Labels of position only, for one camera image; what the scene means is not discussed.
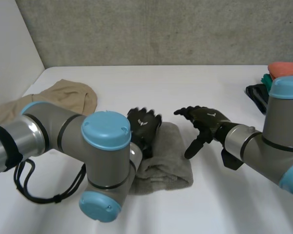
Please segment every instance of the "logo on robotic hand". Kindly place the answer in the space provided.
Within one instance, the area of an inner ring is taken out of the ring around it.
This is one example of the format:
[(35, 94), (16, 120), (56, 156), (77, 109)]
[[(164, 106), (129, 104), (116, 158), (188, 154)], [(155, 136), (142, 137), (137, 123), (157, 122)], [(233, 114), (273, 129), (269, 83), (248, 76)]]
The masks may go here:
[(214, 116), (214, 117), (216, 117), (216, 113), (215, 114), (209, 114), (209, 113), (207, 113), (209, 116)]
[(142, 122), (141, 120), (138, 119), (138, 123), (140, 124), (140, 126), (146, 125), (147, 122)]

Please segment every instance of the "gray robot arm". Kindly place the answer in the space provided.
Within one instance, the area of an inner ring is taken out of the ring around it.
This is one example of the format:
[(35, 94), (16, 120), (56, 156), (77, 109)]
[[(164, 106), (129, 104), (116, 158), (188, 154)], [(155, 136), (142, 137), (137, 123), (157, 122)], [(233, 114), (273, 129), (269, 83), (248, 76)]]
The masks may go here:
[(88, 186), (80, 209), (92, 219), (110, 222), (121, 211), (143, 157), (130, 140), (130, 123), (116, 112), (86, 117), (34, 102), (16, 120), (0, 126), (0, 172), (56, 149), (85, 163)]
[(224, 123), (216, 140), (229, 155), (293, 194), (293, 77), (276, 79), (269, 94), (262, 133), (254, 127)]

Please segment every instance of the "gray wall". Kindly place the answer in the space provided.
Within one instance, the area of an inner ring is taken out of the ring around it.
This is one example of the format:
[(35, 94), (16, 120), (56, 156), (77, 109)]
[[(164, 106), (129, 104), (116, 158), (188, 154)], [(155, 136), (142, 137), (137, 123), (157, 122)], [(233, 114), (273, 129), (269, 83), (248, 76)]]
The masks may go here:
[(45, 67), (293, 61), (293, 0), (16, 0)]

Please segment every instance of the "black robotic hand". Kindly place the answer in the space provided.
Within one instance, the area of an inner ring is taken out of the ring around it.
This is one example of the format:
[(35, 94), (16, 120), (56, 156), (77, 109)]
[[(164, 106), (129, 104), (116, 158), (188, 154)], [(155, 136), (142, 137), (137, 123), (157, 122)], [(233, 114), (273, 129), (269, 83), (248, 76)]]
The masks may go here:
[(174, 114), (184, 116), (200, 131), (200, 134), (185, 152), (185, 158), (187, 159), (195, 156), (203, 148), (205, 142), (209, 144), (215, 139), (217, 130), (224, 122), (230, 122), (221, 112), (207, 107), (189, 106), (175, 111)]
[(155, 116), (153, 110), (147, 112), (146, 108), (134, 108), (128, 112), (127, 119), (130, 122), (131, 142), (141, 149), (143, 158), (152, 157), (152, 143), (162, 124), (162, 116)]

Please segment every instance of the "black cable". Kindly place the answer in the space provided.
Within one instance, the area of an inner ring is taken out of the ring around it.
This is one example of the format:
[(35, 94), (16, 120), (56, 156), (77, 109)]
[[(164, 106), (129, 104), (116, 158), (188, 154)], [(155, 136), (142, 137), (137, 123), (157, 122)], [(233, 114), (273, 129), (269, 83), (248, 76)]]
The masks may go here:
[[(20, 178), (21, 178), (21, 174), (24, 170), (25, 167), (25, 163), (29, 163), (31, 165), (31, 168), (25, 178), (24, 181), (24, 186), (21, 185), (20, 182)], [(35, 170), (35, 163), (34, 161), (30, 160), (30, 159), (26, 159), (25, 161), (19, 163), (14, 170), (14, 175), (13, 175), (13, 179), (14, 179), (14, 183), (16, 185), (17, 190), (24, 196), (26, 197), (28, 200), (34, 202), (34, 203), (38, 203), (38, 204), (48, 204), (48, 203), (59, 203), (61, 202), (63, 199), (68, 198), (69, 196), (73, 195), (77, 189), (79, 188), (80, 184), (82, 183), (84, 176), (86, 175), (86, 166), (85, 164), (82, 166), (82, 168), (80, 169), (79, 173), (77, 174), (76, 178), (74, 179), (73, 183), (71, 184), (71, 186), (62, 194), (58, 194), (55, 195), (52, 198), (41, 198), (41, 197), (34, 197), (32, 196), (29, 192), (28, 192), (28, 181), (31, 177), (31, 175), (33, 174), (34, 170)]]

